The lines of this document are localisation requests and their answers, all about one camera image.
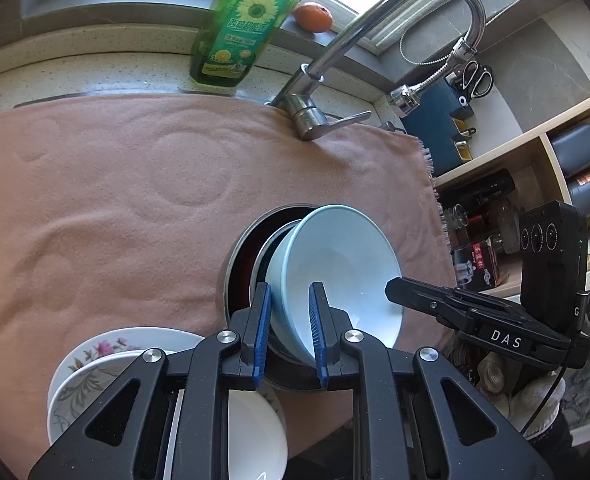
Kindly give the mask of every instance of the dish soap bottle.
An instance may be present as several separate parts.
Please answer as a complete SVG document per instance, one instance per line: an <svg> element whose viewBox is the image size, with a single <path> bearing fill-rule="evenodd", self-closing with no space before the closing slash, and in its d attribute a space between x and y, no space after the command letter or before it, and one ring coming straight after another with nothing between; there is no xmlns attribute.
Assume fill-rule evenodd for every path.
<svg viewBox="0 0 590 480"><path fill-rule="evenodd" d="M238 85L298 2L215 0L212 22L193 44L191 77L206 85Z"/></svg>

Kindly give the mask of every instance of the chrome faucet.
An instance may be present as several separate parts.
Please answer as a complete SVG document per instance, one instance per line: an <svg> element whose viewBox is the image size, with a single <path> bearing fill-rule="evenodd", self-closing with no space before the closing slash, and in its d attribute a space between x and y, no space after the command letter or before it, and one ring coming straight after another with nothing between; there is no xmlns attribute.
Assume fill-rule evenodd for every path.
<svg viewBox="0 0 590 480"><path fill-rule="evenodd" d="M291 76L275 99L269 104L283 108L293 119L301 140L314 140L333 130L349 124L360 123L371 116L362 112L339 121L329 123L322 111L315 106L310 95L324 81L324 74L351 47L368 34L384 18L395 12L407 0L381 0L369 10L357 16L342 30L310 64L304 63ZM440 78L447 76L455 67L468 62L476 53L477 45L484 33L486 12L481 0L464 0L470 7L472 20L466 35L459 38L446 63L428 79L416 85L402 85L387 99L395 107L397 115L406 117L420 105L420 95Z"/></svg>

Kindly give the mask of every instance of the orange fruit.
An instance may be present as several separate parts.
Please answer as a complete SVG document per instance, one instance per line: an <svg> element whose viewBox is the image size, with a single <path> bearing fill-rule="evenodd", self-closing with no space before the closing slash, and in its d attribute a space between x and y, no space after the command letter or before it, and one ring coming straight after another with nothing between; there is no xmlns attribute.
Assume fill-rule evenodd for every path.
<svg viewBox="0 0 590 480"><path fill-rule="evenodd" d="M295 22L309 32L326 32L333 25L333 16L325 6L306 2L295 7Z"/></svg>

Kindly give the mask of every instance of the pink cloth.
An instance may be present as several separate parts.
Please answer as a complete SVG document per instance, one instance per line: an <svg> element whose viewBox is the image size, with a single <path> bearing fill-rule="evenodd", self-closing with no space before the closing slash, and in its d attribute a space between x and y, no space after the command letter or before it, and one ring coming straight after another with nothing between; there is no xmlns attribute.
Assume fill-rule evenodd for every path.
<svg viewBox="0 0 590 480"><path fill-rule="evenodd" d="M419 142L371 126L296 139L280 110L200 95L70 98L0 114L0 457L22 479L47 449L61 359L115 328L210 335L236 237L285 203L370 216L406 276L454 285ZM400 346L444 329L405 313ZM296 454L351 416L350 395L280 393Z"/></svg>

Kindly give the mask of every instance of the silver bolt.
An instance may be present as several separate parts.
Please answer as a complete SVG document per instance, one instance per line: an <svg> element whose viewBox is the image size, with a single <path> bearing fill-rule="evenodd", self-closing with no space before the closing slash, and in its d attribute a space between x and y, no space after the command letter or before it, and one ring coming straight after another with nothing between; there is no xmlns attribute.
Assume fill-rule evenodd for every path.
<svg viewBox="0 0 590 480"><path fill-rule="evenodd" d="M144 352L144 361L147 363L156 363L162 359L162 350L159 348L150 348Z"/></svg>
<svg viewBox="0 0 590 480"><path fill-rule="evenodd" d="M424 361L437 361L439 356L437 350L435 348L430 348L429 346L425 346L419 351L419 357Z"/></svg>
<svg viewBox="0 0 590 480"><path fill-rule="evenodd" d="M364 335L359 330L347 330L344 332L344 338L349 343L358 343L364 339Z"/></svg>
<svg viewBox="0 0 590 480"><path fill-rule="evenodd" d="M217 341L220 343L232 343L237 339L237 334L232 330L222 330L217 334Z"/></svg>

